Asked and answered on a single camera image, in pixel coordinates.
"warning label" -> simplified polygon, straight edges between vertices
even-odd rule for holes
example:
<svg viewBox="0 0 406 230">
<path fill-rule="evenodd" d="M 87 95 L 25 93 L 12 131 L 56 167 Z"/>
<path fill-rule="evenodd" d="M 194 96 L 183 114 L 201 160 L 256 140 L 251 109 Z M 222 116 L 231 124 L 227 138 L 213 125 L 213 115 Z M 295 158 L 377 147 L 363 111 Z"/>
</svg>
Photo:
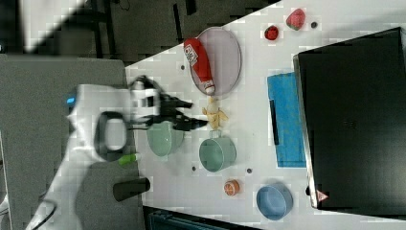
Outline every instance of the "warning label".
<svg viewBox="0 0 406 230">
<path fill-rule="evenodd" d="M 323 200 L 328 198 L 328 195 L 325 195 L 318 190 L 316 190 L 316 192 L 317 192 L 317 199 L 319 200 L 319 202 L 322 202 Z"/>
</svg>

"tabletop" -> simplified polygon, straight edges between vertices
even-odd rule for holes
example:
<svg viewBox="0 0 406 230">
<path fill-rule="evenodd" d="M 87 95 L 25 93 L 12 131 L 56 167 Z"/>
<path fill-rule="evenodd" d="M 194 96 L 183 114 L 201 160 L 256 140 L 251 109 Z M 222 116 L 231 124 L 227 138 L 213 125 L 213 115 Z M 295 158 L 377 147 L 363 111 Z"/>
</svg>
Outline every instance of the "tabletop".
<svg viewBox="0 0 406 230">
<path fill-rule="evenodd" d="M 304 9 L 306 20 L 300 31 L 293 31 L 284 21 L 297 8 Z M 203 168 L 198 150 L 209 137 L 208 126 L 185 133 L 182 146 L 166 158 L 156 156 L 148 146 L 146 133 L 137 130 L 136 146 L 143 155 L 140 175 L 151 181 L 151 190 L 143 194 L 143 204 L 260 229 L 404 229 L 406 222 L 400 220 L 311 207 L 305 194 L 306 169 L 277 167 L 266 78 L 293 72 L 292 58 L 302 51 L 405 27 L 405 12 L 406 2 L 401 0 L 285 0 L 225 25 L 223 29 L 236 36 L 242 58 L 237 85 L 220 98 L 220 107 L 230 118 L 222 123 L 222 130 L 236 144 L 236 163 L 220 172 Z M 318 27 L 312 29 L 311 22 L 317 22 Z M 273 42 L 263 37 L 271 25 L 280 29 L 280 37 Z M 201 108 L 207 105 L 207 97 L 193 84 L 182 44 L 126 67 L 128 81 L 139 75 L 150 76 L 170 94 L 193 102 L 194 107 L 184 110 L 185 114 L 205 119 Z M 229 179 L 241 184 L 236 196 L 223 192 Z M 292 211 L 278 221 L 265 218 L 256 203 L 259 188 L 274 182 L 286 185 L 294 199 Z"/>
</svg>

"blue bowl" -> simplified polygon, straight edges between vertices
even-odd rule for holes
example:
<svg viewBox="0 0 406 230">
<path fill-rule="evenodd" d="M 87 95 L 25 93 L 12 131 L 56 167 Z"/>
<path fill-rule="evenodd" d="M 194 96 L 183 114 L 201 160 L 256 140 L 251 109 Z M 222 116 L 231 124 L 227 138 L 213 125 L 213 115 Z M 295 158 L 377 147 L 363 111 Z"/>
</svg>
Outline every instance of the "blue bowl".
<svg viewBox="0 0 406 230">
<path fill-rule="evenodd" d="M 262 187 L 257 193 L 257 205 L 268 219 L 282 219 L 293 207 L 292 194 L 282 184 Z"/>
</svg>

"blue light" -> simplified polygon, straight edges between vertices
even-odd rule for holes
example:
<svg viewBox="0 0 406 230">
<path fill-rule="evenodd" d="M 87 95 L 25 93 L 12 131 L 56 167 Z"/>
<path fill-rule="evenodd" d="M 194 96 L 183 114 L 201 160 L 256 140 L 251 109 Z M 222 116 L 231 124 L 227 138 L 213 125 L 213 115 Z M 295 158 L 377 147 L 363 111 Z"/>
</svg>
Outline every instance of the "blue light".
<svg viewBox="0 0 406 230">
<path fill-rule="evenodd" d="M 68 100 L 66 100 L 67 104 L 72 104 L 75 102 L 75 98 L 69 98 Z"/>
</svg>

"blue folder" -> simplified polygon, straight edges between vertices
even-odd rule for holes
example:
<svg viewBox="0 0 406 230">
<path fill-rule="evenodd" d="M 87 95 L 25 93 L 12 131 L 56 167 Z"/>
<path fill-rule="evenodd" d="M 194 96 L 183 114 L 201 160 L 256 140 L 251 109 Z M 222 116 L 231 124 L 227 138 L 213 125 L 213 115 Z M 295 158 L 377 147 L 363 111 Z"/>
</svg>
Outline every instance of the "blue folder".
<svg viewBox="0 0 406 230">
<path fill-rule="evenodd" d="M 278 167 L 305 168 L 305 149 L 294 73 L 268 77 Z"/>
</svg>

